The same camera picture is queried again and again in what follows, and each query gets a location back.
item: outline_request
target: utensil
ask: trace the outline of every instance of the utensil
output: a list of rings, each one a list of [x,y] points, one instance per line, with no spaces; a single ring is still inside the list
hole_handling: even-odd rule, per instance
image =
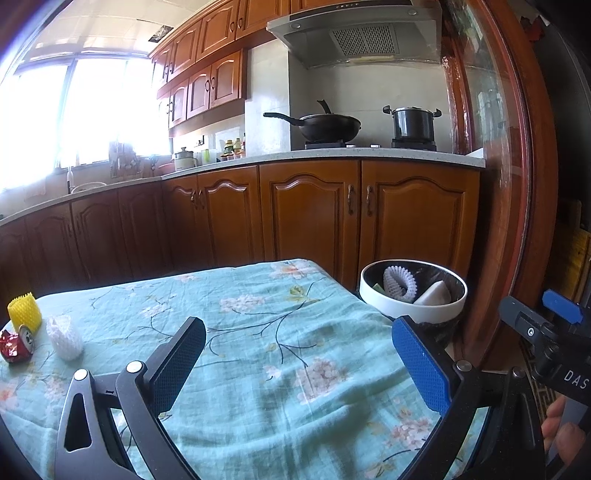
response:
[[[361,122],[348,115],[331,113],[326,101],[317,100],[325,113],[307,115],[302,118],[293,118],[283,113],[266,112],[267,118],[280,118],[291,125],[300,128],[301,134],[310,142],[348,142],[353,140],[361,129]]]
[[[432,143],[435,142],[435,132],[433,130],[433,119],[441,116],[441,110],[438,108],[435,112],[407,106],[392,110],[386,105],[382,112],[392,115],[394,119],[394,141],[395,142],[416,142]]]

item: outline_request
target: lower cabinet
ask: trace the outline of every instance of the lower cabinet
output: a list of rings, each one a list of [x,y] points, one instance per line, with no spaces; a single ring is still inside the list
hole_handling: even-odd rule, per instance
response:
[[[74,200],[72,216],[89,286],[102,287],[132,281],[117,190]]]
[[[117,190],[123,235],[134,280],[173,272],[160,182]]]
[[[359,271],[387,258],[448,267],[466,277],[479,173],[427,162],[362,162]]]
[[[87,287],[69,203],[55,205],[25,217],[27,238],[39,283],[38,296]]]
[[[30,256],[25,219],[0,228],[0,326],[8,321],[7,306],[12,299],[33,292],[37,269]]]
[[[203,248],[206,235],[196,203],[197,176],[165,180],[162,194],[174,271],[187,273],[209,268],[212,260],[209,249]]]
[[[262,262],[261,203],[257,167],[211,171],[197,176],[196,197],[203,248],[212,267]]]
[[[295,161],[259,168],[265,260],[306,258],[355,289],[359,162]]]

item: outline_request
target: blue clip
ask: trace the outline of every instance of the blue clip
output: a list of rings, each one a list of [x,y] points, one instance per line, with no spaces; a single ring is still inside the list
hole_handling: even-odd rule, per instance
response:
[[[581,308],[575,302],[570,301],[554,290],[546,290],[544,292],[542,295],[542,304],[572,325],[583,321]]]

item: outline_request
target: window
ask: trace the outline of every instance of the window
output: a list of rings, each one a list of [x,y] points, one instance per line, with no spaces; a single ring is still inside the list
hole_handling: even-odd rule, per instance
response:
[[[0,85],[0,190],[52,171],[66,70],[66,65],[42,67]]]
[[[0,85],[0,190],[56,165],[108,160],[109,142],[169,154],[148,59],[84,58],[27,70]]]

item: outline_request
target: floral tablecloth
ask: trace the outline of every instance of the floral tablecloth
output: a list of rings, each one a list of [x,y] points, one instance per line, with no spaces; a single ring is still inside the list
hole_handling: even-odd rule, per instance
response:
[[[147,359],[189,316],[207,344],[160,418],[203,480],[395,479],[438,414],[423,403],[391,341],[391,322],[306,260],[221,268],[38,300],[69,315],[80,358],[54,354],[44,325],[27,364],[2,362],[0,414],[37,472],[53,478],[57,428],[73,373]],[[136,472],[151,478],[120,411]],[[448,477],[467,460],[480,415]]]

